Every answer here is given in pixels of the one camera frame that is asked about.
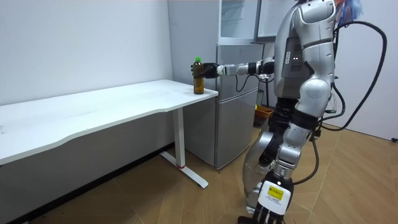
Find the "tabletop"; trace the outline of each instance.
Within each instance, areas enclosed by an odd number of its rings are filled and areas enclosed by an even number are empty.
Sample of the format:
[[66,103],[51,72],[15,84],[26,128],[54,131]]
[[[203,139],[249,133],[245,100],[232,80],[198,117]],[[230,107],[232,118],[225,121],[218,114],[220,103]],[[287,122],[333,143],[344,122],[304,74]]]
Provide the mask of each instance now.
[[0,165],[95,131],[218,95],[157,80],[0,106]]

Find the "refrigerator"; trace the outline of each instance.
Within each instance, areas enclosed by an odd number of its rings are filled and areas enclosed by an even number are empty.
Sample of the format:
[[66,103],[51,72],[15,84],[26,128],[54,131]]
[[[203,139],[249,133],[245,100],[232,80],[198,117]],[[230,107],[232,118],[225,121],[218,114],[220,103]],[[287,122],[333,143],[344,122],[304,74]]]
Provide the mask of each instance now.
[[[195,57],[218,64],[261,60],[264,45],[254,44],[258,2],[168,1],[174,80],[193,84],[190,66]],[[246,78],[238,77],[239,89]],[[235,77],[205,79],[204,83],[219,95],[184,107],[185,148],[220,169],[250,145],[259,82],[249,77],[240,92]]]
[[[215,52],[218,64],[257,62],[263,45],[218,45]],[[238,76],[238,89],[247,77]],[[193,82],[190,72],[174,73],[174,80]],[[234,76],[206,79],[205,88],[218,91],[218,97],[184,107],[185,148],[217,169],[240,155],[251,143],[258,85],[249,77],[237,92]]]

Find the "electrical wire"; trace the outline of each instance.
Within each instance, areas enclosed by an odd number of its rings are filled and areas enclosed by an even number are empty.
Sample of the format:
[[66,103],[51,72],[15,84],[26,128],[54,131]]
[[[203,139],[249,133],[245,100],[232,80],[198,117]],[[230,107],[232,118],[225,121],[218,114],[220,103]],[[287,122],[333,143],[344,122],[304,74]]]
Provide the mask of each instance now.
[[313,151],[315,153],[315,167],[314,167],[312,173],[308,177],[306,177],[306,178],[304,178],[302,180],[293,182],[292,183],[293,185],[302,184],[302,183],[310,180],[318,172],[318,169],[319,169],[319,153],[318,153],[317,144],[315,143],[316,139],[315,139],[315,132],[314,131],[311,134],[311,141],[312,141]]
[[[365,96],[363,97],[363,99],[361,100],[361,102],[359,103],[359,105],[355,108],[353,114],[348,118],[348,120],[347,120],[347,122],[344,124],[344,126],[342,126],[342,127],[340,127],[340,128],[333,129],[333,128],[328,128],[328,127],[322,126],[323,128],[325,128],[325,129],[327,129],[327,130],[329,130],[329,131],[341,131],[341,130],[344,130],[344,129],[347,128],[347,126],[352,122],[352,120],[354,119],[354,117],[356,116],[356,114],[358,113],[358,111],[361,109],[362,105],[365,103],[365,101],[368,99],[369,95],[370,95],[371,92],[373,91],[373,88],[374,88],[374,86],[376,85],[377,79],[379,78],[379,75],[380,75],[380,73],[381,73],[381,68],[383,67],[384,59],[385,59],[385,57],[386,57],[386,51],[387,51],[387,36],[386,36],[386,34],[385,34],[380,28],[378,28],[377,26],[375,26],[375,25],[373,25],[373,24],[371,24],[371,23],[369,23],[369,22],[352,21],[352,22],[347,22],[347,23],[344,23],[344,24],[338,26],[338,27],[335,29],[336,41],[337,41],[337,42],[338,42],[338,32],[339,32],[339,30],[340,30],[341,28],[343,28],[343,27],[348,27],[348,26],[351,25],[351,24],[361,24],[361,25],[370,27],[370,28],[372,28],[373,30],[375,30],[376,32],[378,32],[378,33],[380,34],[380,36],[382,37],[382,52],[381,52],[381,56],[380,56],[379,66],[377,67],[377,71],[376,71],[376,74],[375,74],[375,76],[374,76],[374,78],[373,78],[373,81],[372,81],[372,83],[371,83],[371,85],[370,85],[368,91],[366,92]],[[343,108],[345,109],[345,102],[344,102],[344,99],[343,99],[342,95],[339,94],[339,92],[337,92],[337,94],[338,94],[338,96],[340,97],[341,101],[343,102]],[[324,119],[321,120],[321,121],[325,121],[325,120],[327,120],[327,119],[336,118],[336,117],[341,116],[341,115],[342,115],[342,114],[338,114],[338,115],[335,115],[335,116],[330,116],[330,117],[324,118]]]
[[319,126],[322,125],[322,122],[324,122],[324,121],[326,121],[326,120],[329,120],[329,119],[341,117],[341,116],[343,116],[344,113],[346,112],[346,102],[345,102],[345,100],[344,100],[344,98],[343,98],[343,95],[341,95],[341,93],[340,93],[340,91],[337,89],[335,83],[332,83],[332,84],[331,84],[331,87],[336,91],[336,93],[337,93],[337,95],[338,95],[338,98],[341,100],[341,104],[342,104],[341,113],[340,113],[340,114],[333,115],[333,116],[329,116],[329,117],[327,117],[327,118],[323,118],[323,117],[322,117],[322,118],[319,120],[319,122],[318,122],[318,123],[319,123]]
[[244,80],[244,83],[243,83],[242,88],[239,90],[239,89],[238,89],[238,76],[235,75],[235,80],[236,80],[236,82],[235,82],[235,90],[236,90],[238,93],[242,92],[243,88],[246,86],[246,83],[248,82],[249,77],[251,77],[251,76],[256,77],[256,78],[257,78],[260,82],[262,82],[262,83],[267,83],[267,82],[265,82],[265,81],[262,81],[262,79],[261,79],[260,77],[258,77],[257,75],[255,75],[255,74],[250,74],[250,75],[248,75],[248,76],[246,77],[246,79]]
[[[341,100],[341,103],[343,105],[343,109],[342,109],[341,113],[338,114],[338,115],[329,116],[327,118],[321,118],[319,120],[319,122],[318,122],[318,125],[319,125],[318,131],[320,130],[321,127],[325,128],[325,129],[327,129],[329,131],[341,131],[341,130],[344,130],[345,128],[347,128],[347,126],[350,124],[350,122],[355,117],[356,113],[361,109],[362,105],[364,104],[364,102],[367,100],[368,96],[373,91],[373,88],[376,85],[377,79],[379,78],[379,75],[381,73],[381,68],[382,68],[382,66],[384,64],[384,59],[386,57],[386,51],[387,51],[387,36],[380,28],[376,27],[375,25],[373,25],[371,23],[363,22],[363,21],[353,21],[353,22],[347,22],[345,24],[342,24],[342,25],[338,26],[335,29],[335,31],[334,31],[334,33],[336,34],[335,35],[335,37],[336,37],[336,46],[338,46],[338,38],[339,38],[338,36],[339,36],[340,29],[343,28],[343,27],[348,27],[351,24],[362,24],[364,26],[367,26],[367,27],[370,27],[370,28],[374,29],[376,32],[378,32],[381,35],[382,40],[383,40],[383,45],[382,45],[382,52],[381,52],[381,56],[380,56],[379,66],[377,67],[377,71],[376,71],[376,74],[375,74],[375,76],[373,78],[371,86],[369,87],[368,91],[366,92],[364,98],[361,100],[359,105],[355,108],[353,114],[349,117],[349,119],[346,122],[346,124],[343,127],[337,128],[337,129],[332,129],[332,128],[328,128],[328,127],[322,126],[322,122],[324,122],[324,121],[326,121],[328,119],[338,118],[338,117],[342,116],[345,113],[345,110],[346,110],[346,103],[345,103],[345,100],[344,100],[343,96],[341,95],[340,91],[338,91],[335,83],[331,84],[332,88],[336,91],[338,97]],[[315,132],[314,131],[312,131],[311,140],[312,140],[312,145],[313,145],[313,149],[314,149],[314,152],[315,152],[315,167],[314,167],[314,170],[312,171],[312,173],[308,177],[292,183],[293,185],[302,184],[302,183],[310,180],[318,171],[318,168],[319,168],[319,154],[318,154],[317,144],[315,143],[316,139],[315,139]]]

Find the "refrigerator door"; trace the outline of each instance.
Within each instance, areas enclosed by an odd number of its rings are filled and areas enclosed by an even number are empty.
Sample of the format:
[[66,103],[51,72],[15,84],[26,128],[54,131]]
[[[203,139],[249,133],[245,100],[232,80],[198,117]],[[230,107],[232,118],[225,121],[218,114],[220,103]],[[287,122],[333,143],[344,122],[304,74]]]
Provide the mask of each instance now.
[[[217,46],[217,63],[220,65],[240,64],[248,62],[257,62],[262,58],[262,44],[247,45],[219,45]],[[238,89],[242,88],[247,75],[238,76]],[[255,77],[249,77],[246,86],[241,92],[236,91],[236,79],[232,77],[217,78],[218,100],[225,101],[245,94],[258,88],[259,81]]]
[[232,100],[217,102],[216,168],[237,157],[251,143],[257,89]]

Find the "brown liquid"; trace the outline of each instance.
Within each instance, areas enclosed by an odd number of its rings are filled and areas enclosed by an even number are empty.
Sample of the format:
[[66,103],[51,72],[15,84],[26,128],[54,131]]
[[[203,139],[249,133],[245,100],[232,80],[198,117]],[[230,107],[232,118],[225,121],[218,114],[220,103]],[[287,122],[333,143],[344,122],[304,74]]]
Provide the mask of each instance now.
[[203,94],[205,89],[203,87],[203,77],[198,77],[203,72],[203,64],[201,62],[195,62],[192,66],[193,75],[193,93]]

